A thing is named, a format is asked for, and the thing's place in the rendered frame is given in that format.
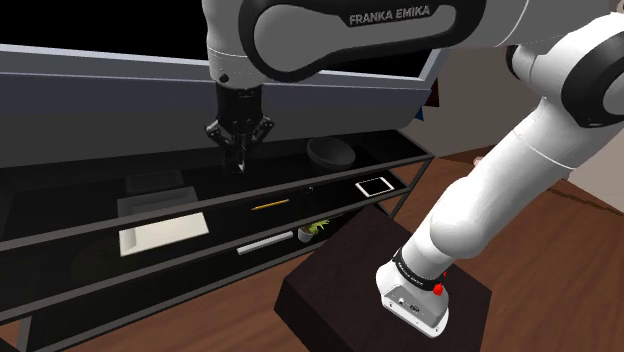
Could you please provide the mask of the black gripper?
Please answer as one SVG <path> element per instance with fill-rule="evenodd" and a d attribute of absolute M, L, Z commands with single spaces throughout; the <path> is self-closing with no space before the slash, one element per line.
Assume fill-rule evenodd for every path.
<path fill-rule="evenodd" d="M 222 151 L 221 165 L 225 172 L 245 172 L 246 158 L 261 144 L 274 127 L 262 114 L 262 87 L 233 89 L 216 86 L 217 120 L 205 127 L 209 139 Z M 244 134 L 239 144 L 227 134 Z"/>

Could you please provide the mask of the yellow pencil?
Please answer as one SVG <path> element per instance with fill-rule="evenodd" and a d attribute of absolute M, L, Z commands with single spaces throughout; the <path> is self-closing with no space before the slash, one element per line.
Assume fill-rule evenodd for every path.
<path fill-rule="evenodd" d="M 290 199 L 283 199 L 283 200 L 274 201 L 274 202 L 265 203 L 265 204 L 262 204 L 262 205 L 255 206 L 251 210 L 252 211 L 257 211 L 257 210 L 267 209 L 267 208 L 270 208 L 270 207 L 286 204 L 288 202 L 290 202 Z"/>

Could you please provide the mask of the black bowl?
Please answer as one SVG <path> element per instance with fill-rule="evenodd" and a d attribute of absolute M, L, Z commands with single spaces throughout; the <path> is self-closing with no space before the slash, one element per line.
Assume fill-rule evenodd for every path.
<path fill-rule="evenodd" d="M 306 150 L 312 166 L 320 173 L 347 170 L 356 159 L 354 150 L 334 137 L 312 138 Z"/>

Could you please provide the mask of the white slim bar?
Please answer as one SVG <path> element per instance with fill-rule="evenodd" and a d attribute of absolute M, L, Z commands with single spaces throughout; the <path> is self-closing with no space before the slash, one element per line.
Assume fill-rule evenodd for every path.
<path fill-rule="evenodd" d="M 284 232 L 278 235 L 274 235 L 271 237 L 267 237 L 265 239 L 253 242 L 253 243 L 249 243 L 246 244 L 244 246 L 238 247 L 236 249 L 236 252 L 239 256 L 241 255 L 245 255 L 247 253 L 253 252 L 255 250 L 258 249 L 262 249 L 274 244 L 277 244 L 279 242 L 291 239 L 293 237 L 294 233 L 292 231 L 288 231 L 288 232 Z"/>

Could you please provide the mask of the small green potted plant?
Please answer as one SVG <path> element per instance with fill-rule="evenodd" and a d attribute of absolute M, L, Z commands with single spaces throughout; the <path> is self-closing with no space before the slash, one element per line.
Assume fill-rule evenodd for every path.
<path fill-rule="evenodd" d="M 325 219 L 300 227 L 298 229 L 298 239 L 303 243 L 311 241 L 314 236 L 317 235 L 321 230 L 323 230 L 324 226 L 329 223 L 330 221 Z"/>

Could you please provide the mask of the white flat tray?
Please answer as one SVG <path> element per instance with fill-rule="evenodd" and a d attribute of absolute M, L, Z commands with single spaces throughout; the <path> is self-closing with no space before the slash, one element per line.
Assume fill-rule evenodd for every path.
<path fill-rule="evenodd" d="M 204 215 L 194 213 L 121 230 L 119 251 L 124 257 L 208 233 Z"/>

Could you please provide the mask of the large flat television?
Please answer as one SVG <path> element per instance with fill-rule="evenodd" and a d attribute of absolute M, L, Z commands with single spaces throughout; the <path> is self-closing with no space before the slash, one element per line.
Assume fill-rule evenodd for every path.
<path fill-rule="evenodd" d="M 0 168 L 211 146 L 202 0 L 0 0 Z M 445 63 L 424 51 L 269 83 L 270 141 L 408 126 Z"/>

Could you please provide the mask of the white phone with black screen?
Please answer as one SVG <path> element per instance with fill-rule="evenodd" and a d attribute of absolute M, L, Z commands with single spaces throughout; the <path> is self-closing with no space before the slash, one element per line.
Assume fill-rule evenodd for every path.
<path fill-rule="evenodd" d="M 367 198 L 375 197 L 394 190 L 394 187 L 384 177 L 376 177 L 360 181 L 355 187 Z"/>

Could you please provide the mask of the dark robot stand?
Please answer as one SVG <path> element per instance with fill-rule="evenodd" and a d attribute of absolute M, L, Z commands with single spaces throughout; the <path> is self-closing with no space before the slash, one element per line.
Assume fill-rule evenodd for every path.
<path fill-rule="evenodd" d="M 274 310 L 310 352 L 480 352 L 490 290 L 457 266 L 450 317 L 429 338 L 385 309 L 375 274 L 410 232 L 368 206 L 283 280 Z"/>

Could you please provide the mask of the black shelf stand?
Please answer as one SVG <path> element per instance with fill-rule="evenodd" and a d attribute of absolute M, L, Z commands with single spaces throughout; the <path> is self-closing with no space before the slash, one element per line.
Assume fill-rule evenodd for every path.
<path fill-rule="evenodd" d="M 315 170 L 302 139 L 260 145 L 237 175 L 215 148 L 0 170 L 0 326 L 20 325 L 0 352 L 60 352 L 310 252 L 362 209 L 404 201 L 413 183 L 398 167 L 432 161 L 393 130 L 345 142 L 355 162 L 333 173 Z M 355 187 L 376 177 L 394 190 L 367 198 Z M 118 217 L 118 199 L 184 187 L 197 202 Z M 121 230 L 199 212 L 208 234 L 120 255 Z M 325 219 L 311 241 L 298 239 L 300 227 Z M 288 231 L 291 239 L 236 252 Z"/>

